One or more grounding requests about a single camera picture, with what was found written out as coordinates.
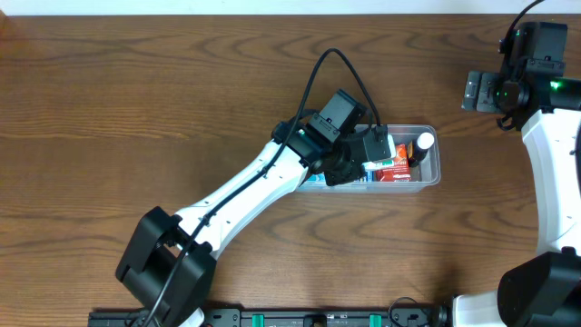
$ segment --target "plastic bin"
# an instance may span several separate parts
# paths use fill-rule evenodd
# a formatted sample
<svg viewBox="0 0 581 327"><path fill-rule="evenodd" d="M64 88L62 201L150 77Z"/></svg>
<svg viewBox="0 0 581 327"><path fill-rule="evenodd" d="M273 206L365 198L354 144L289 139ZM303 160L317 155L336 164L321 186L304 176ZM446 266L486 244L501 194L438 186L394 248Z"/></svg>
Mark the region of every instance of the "plastic bin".
<svg viewBox="0 0 581 327"><path fill-rule="evenodd" d="M366 127L366 125L357 125L356 130L362 130ZM435 185L439 183L441 178L436 130L428 125L388 125L388 133L392 135L395 145L408 144L425 132L433 134L435 142L420 165L410 168L411 182L352 182L327 186L324 181L307 181L299 187L298 191L314 193L417 193L426 186Z"/></svg>

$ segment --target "red and white package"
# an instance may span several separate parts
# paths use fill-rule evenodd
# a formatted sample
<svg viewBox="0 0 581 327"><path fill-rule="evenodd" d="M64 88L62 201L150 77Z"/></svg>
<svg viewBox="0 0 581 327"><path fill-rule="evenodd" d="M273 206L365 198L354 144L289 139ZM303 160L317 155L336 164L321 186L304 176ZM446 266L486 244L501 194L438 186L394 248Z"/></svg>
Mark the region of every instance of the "red and white package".
<svg viewBox="0 0 581 327"><path fill-rule="evenodd" d="M408 166L408 152L405 144L396 145L393 165L375 172L377 182L411 182Z"/></svg>

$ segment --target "wood grain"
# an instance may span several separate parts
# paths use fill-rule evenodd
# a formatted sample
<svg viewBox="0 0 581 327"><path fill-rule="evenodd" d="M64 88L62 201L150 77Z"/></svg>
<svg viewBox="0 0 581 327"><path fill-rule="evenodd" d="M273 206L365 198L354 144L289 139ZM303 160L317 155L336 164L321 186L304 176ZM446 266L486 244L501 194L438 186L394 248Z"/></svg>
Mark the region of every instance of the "wood grain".
<svg viewBox="0 0 581 327"><path fill-rule="evenodd" d="M581 75L581 20L567 75ZM509 15L13 17L0 35L0 326L82 326L139 303L113 272L141 216L239 172L296 110L330 46L389 124L438 131L442 181L418 194L290 194L231 243L211 300L380 307L483 292L534 256L537 205L520 134L460 109L496 71ZM330 57L308 106L339 87Z"/></svg>
<svg viewBox="0 0 581 327"><path fill-rule="evenodd" d="M4 31L4 25L6 21L6 15L2 10L0 10L0 35L2 35L2 31Z"/></svg>

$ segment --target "white bottle cap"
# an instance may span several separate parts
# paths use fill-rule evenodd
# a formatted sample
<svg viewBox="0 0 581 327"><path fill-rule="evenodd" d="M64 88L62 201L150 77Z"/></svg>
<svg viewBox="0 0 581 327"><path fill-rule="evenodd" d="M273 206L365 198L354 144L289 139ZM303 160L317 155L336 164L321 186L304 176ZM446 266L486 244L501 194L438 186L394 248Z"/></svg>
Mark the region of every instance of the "white bottle cap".
<svg viewBox="0 0 581 327"><path fill-rule="evenodd" d="M434 145L434 135L430 133L422 133L418 137L418 147L428 150L432 145Z"/></svg>

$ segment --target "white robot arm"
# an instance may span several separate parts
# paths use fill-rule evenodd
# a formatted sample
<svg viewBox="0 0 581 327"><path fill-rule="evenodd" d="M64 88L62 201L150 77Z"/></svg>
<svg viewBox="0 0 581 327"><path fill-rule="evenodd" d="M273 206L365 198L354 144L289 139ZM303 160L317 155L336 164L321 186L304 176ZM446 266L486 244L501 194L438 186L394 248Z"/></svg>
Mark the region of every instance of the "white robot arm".
<svg viewBox="0 0 581 327"><path fill-rule="evenodd" d="M329 186L348 183L366 175L364 163L395 154L388 127L376 114L377 126L369 121L367 130L355 133L367 110L344 91L304 124L305 100L292 123L277 125L259 156L216 192L173 216L154 208L139 222L116 277L152 308L143 324L156 316L166 326L198 327L216 260L254 217L295 191L309 173L325 173ZM180 255L175 258L166 244L182 248Z"/></svg>
<svg viewBox="0 0 581 327"><path fill-rule="evenodd" d="M523 126L523 142L533 166L538 207L537 255L581 251L581 195L576 169L576 138L581 111L537 111ZM505 327L497 291L454 299L455 327Z"/></svg>
<svg viewBox="0 0 581 327"><path fill-rule="evenodd" d="M539 2L501 40L500 74L470 72L463 103L505 114L498 125L522 131L537 194L537 258L507 272L497 291L455 298L454 327L581 325L581 82L562 78L566 25L530 22L515 30Z"/></svg>

